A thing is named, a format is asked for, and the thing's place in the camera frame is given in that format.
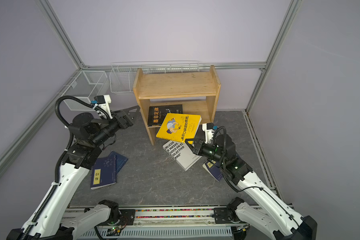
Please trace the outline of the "black book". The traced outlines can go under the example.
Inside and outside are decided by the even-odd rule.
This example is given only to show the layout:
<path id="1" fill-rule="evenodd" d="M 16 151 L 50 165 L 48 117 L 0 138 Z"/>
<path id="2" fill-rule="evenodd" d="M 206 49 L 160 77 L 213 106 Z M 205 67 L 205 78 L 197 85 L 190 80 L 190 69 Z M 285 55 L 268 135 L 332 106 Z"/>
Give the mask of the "black book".
<path id="1" fill-rule="evenodd" d="M 168 113 L 182 114 L 183 105 L 151 106 L 147 120 L 148 127 L 161 126 Z"/>

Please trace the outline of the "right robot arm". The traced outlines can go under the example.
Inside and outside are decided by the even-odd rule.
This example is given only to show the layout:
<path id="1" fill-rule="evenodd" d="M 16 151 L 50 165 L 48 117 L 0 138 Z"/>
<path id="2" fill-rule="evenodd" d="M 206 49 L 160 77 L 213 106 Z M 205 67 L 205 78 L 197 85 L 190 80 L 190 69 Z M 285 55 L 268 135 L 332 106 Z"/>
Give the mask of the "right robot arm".
<path id="1" fill-rule="evenodd" d="M 213 137 L 210 143 L 203 139 L 186 139 L 185 143 L 193 154 L 215 164 L 235 192 L 247 193 L 261 207 L 258 211 L 235 198 L 227 206 L 235 221 L 255 227 L 272 240 L 316 239 L 317 222 L 311 216 L 302 216 L 274 194 L 239 156 L 227 133 Z"/>

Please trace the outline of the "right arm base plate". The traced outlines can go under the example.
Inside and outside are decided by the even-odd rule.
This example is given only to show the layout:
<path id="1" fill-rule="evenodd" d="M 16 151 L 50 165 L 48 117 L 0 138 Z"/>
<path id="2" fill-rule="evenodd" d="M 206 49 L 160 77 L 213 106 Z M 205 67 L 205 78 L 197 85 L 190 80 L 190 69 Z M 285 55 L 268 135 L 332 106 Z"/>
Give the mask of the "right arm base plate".
<path id="1" fill-rule="evenodd" d="M 255 218 L 245 209 L 214 208 L 212 217 L 216 224 L 252 223 Z"/>

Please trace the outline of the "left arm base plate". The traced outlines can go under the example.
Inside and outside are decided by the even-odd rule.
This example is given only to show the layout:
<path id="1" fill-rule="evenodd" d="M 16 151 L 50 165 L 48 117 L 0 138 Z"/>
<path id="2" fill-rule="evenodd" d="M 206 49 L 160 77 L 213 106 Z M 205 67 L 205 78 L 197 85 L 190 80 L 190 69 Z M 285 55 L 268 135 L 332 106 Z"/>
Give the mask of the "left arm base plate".
<path id="1" fill-rule="evenodd" d="M 118 219 L 100 223 L 98 226 L 132 226 L 134 224 L 135 214 L 135 209 L 121 209 L 119 210 Z"/>

